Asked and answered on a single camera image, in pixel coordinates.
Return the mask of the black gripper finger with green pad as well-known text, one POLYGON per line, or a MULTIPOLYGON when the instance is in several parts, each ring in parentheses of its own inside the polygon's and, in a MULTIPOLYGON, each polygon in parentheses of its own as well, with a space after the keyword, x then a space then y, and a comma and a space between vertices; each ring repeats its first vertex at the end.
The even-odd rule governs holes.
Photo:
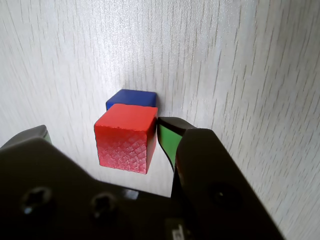
POLYGON ((44 125, 0 149, 3 240, 138 240, 123 201, 122 187, 87 174, 49 142, 44 125))
POLYGON ((223 146, 207 128, 157 119, 158 142, 174 172, 172 194, 197 240, 281 240, 278 227, 223 146))

